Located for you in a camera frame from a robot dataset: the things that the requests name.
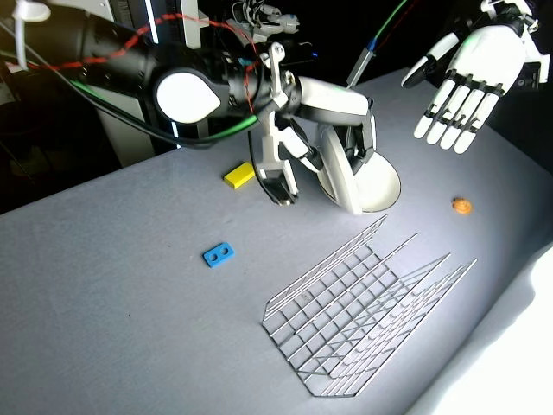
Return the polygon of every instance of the tabletop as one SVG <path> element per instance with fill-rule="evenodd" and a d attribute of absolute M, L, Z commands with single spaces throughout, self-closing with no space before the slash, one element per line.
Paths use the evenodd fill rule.
<path fill-rule="evenodd" d="M 261 326 L 266 302 L 383 213 L 351 216 L 294 164 L 291 207 L 222 176 L 238 135 L 180 149 L 0 216 L 0 409 L 33 413 L 399 414 L 547 242 L 553 177 L 484 127 L 462 156 L 412 137 L 435 88 L 405 71 L 361 86 L 402 193 L 372 242 L 401 275 L 478 259 L 360 396 L 312 397 Z M 303 123 L 310 135 L 315 126 Z M 456 196 L 474 212 L 451 208 Z M 209 268 L 201 254 L 228 242 Z"/>

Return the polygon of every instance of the wire dish rack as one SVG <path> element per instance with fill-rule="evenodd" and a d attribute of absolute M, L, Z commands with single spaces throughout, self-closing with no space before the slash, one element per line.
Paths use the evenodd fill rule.
<path fill-rule="evenodd" d="M 266 305 L 263 326 L 314 396 L 352 397 L 473 267 L 443 278 L 435 272 L 451 254 L 399 278 L 367 244 L 383 216 L 323 259 Z"/>

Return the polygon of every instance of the yellow block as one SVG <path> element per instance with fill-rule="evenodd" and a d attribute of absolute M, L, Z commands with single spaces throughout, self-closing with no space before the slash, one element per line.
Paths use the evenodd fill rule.
<path fill-rule="evenodd" d="M 253 176 L 255 176 L 253 167 L 248 162 L 240 164 L 236 169 L 228 173 L 224 179 L 225 182 L 234 189 L 239 188 Z"/>

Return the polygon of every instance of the dish rack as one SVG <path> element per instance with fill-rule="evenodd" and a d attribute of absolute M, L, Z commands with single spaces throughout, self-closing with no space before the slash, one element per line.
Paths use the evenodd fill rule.
<path fill-rule="evenodd" d="M 266 305 L 263 326 L 314 396 L 357 396 L 461 278 L 443 257 L 399 278 L 368 242 L 387 215 L 323 259 Z"/>

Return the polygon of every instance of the orange object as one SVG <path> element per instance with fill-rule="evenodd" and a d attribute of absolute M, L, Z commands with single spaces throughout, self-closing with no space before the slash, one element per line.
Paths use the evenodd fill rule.
<path fill-rule="evenodd" d="M 451 203 L 453 209 L 458 214 L 471 214 L 473 211 L 473 204 L 468 199 L 462 197 L 455 197 Z"/>

